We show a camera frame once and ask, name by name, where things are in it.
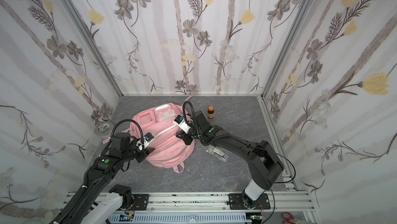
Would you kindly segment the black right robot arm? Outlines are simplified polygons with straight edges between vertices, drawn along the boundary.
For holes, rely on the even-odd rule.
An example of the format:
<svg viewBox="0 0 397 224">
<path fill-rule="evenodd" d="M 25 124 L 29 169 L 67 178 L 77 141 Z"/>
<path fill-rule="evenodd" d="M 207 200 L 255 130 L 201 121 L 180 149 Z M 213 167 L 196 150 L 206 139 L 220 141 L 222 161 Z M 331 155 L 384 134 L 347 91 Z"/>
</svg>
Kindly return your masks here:
<svg viewBox="0 0 397 224">
<path fill-rule="evenodd" d="M 223 148 L 242 158 L 248 164 L 251 181 L 241 193 L 241 203 L 245 208 L 256 207 L 263 193 L 271 189 L 285 169 L 280 159 L 285 156 L 275 152 L 267 141 L 250 142 L 212 125 L 201 111 L 194 111 L 188 100 L 183 103 L 182 110 L 183 114 L 174 120 L 181 129 L 176 137 L 186 145 L 198 140 L 203 146 Z"/>
</svg>

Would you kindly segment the pink student backpack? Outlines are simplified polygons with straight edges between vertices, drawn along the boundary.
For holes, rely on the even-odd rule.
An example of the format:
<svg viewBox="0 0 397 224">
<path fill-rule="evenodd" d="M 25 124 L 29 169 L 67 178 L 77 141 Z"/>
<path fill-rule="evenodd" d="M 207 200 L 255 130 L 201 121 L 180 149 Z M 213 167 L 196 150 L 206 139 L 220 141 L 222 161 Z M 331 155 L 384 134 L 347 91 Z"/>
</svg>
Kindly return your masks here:
<svg viewBox="0 0 397 224">
<path fill-rule="evenodd" d="M 184 172 L 185 160 L 192 154 L 195 143 L 193 141 L 191 145 L 186 145 L 182 139 L 175 136 L 181 129 L 175 126 L 173 121 L 182 114 L 181 105 L 166 103 L 141 111 L 133 118 L 127 118 L 135 120 L 141 126 L 144 134 L 150 132 L 155 136 L 154 141 L 149 145 L 155 150 L 144 161 L 158 168 L 172 168 L 175 173 Z M 137 135 L 138 129 L 135 125 L 126 123 L 129 127 L 122 132 Z"/>
</svg>

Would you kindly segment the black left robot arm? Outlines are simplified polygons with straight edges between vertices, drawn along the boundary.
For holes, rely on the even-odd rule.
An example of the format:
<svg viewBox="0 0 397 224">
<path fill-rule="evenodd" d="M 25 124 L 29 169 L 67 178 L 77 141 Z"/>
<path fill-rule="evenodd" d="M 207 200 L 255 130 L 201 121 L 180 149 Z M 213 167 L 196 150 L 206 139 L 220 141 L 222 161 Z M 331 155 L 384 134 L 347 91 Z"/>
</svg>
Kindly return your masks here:
<svg viewBox="0 0 397 224">
<path fill-rule="evenodd" d="M 141 126 L 133 119 L 121 120 L 116 126 L 124 122 L 134 124 L 138 134 L 112 130 L 100 156 L 86 170 L 82 185 L 51 223 L 104 224 L 116 210 L 130 208 L 134 204 L 131 188 L 127 186 L 116 186 L 104 201 L 94 204 L 118 171 L 125 172 L 132 160 L 141 163 L 154 151 L 149 147 L 155 139 L 153 134 L 144 134 Z"/>
</svg>

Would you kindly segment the clear plastic pencil case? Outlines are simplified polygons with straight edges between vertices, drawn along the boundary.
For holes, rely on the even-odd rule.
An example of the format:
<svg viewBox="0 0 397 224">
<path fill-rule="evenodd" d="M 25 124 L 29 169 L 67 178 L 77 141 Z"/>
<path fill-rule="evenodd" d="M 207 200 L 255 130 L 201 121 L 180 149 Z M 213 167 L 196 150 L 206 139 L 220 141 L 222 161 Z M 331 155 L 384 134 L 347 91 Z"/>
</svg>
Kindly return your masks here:
<svg viewBox="0 0 397 224">
<path fill-rule="evenodd" d="M 209 146 L 206 148 L 206 151 L 207 151 L 209 154 L 211 154 L 211 155 L 217 157 L 218 159 L 220 159 L 220 160 L 223 161 L 223 162 L 227 162 L 227 160 L 228 160 L 228 158 L 229 158 L 228 154 L 226 154 L 222 149 L 220 149 L 220 148 L 217 147 L 217 146 L 209 145 Z"/>
</svg>

